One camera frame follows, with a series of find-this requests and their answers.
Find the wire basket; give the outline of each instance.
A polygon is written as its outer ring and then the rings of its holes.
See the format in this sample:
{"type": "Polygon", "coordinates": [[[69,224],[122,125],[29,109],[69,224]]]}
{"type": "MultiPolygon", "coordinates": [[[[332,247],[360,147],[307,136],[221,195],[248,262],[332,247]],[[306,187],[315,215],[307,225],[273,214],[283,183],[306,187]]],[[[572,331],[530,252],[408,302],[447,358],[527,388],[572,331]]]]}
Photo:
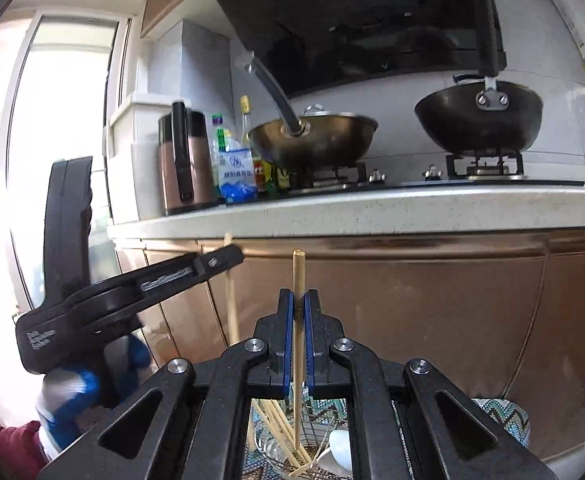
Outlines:
{"type": "MultiPolygon", "coordinates": [[[[285,401],[275,402],[279,402],[286,418],[292,424],[292,406],[285,401]]],[[[289,475],[297,469],[297,466],[289,462],[282,446],[277,442],[277,439],[275,439],[254,410],[252,410],[252,419],[255,425],[255,443],[258,451],[282,478],[293,480],[289,475]]],[[[345,400],[313,400],[307,397],[307,394],[304,396],[304,402],[301,408],[301,431],[299,432],[299,437],[301,444],[307,450],[310,458],[314,459],[315,456],[318,456],[328,447],[328,438],[332,431],[347,429],[348,418],[345,410],[345,400]]],[[[288,450],[293,452],[292,445],[288,446],[288,450]]],[[[293,454],[295,457],[298,457],[298,453],[293,452],[293,454]]],[[[351,477],[336,476],[319,468],[315,464],[296,478],[308,480],[340,480],[351,477]]]]}

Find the glass door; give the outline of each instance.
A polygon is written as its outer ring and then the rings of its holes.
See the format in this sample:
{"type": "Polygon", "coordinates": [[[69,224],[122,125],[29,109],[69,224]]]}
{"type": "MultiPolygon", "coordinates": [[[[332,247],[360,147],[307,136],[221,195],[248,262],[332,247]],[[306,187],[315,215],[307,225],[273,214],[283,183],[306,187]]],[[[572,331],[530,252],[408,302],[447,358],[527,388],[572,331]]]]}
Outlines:
{"type": "Polygon", "coordinates": [[[120,22],[39,15],[22,47],[2,115],[13,283],[20,311],[45,297],[44,217],[50,167],[93,156],[89,258],[93,282],[120,272],[110,221],[102,136],[120,22]]]}

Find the triangular cutout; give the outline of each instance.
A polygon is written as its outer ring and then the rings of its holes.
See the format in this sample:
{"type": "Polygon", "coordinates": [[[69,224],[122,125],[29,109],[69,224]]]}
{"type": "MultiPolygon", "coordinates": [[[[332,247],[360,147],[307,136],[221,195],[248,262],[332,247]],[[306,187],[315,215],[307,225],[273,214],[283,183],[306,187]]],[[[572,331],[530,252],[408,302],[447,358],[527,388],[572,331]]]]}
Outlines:
{"type": "Polygon", "coordinates": [[[474,419],[448,392],[437,392],[435,399],[461,460],[472,460],[496,447],[495,435],[474,419]]]}
{"type": "Polygon", "coordinates": [[[141,448],[163,394],[153,390],[130,407],[99,437],[99,446],[124,458],[133,459],[141,448]]]}

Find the blue glove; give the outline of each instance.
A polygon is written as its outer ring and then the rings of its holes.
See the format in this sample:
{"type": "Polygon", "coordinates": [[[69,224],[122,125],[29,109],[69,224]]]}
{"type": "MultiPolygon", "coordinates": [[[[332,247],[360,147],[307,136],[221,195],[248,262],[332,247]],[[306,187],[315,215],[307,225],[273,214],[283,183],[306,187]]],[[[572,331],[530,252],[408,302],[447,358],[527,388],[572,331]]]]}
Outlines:
{"type": "MultiPolygon", "coordinates": [[[[135,336],[111,342],[104,357],[121,401],[139,386],[140,372],[149,375],[150,352],[135,336]]],[[[109,415],[107,408],[95,406],[99,388],[99,377],[86,368],[63,367],[46,374],[36,409],[42,424],[39,440],[49,460],[109,415]]]]}

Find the rose gold kettle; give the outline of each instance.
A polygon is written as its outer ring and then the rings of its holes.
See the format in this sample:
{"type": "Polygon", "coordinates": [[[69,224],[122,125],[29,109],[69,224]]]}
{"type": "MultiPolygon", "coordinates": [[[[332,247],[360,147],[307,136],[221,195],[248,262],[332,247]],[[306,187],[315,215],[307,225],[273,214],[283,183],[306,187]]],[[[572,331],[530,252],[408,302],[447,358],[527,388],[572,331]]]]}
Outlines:
{"type": "Polygon", "coordinates": [[[217,195],[204,114],[182,101],[159,120],[159,165],[166,215],[212,207],[217,195]]]}

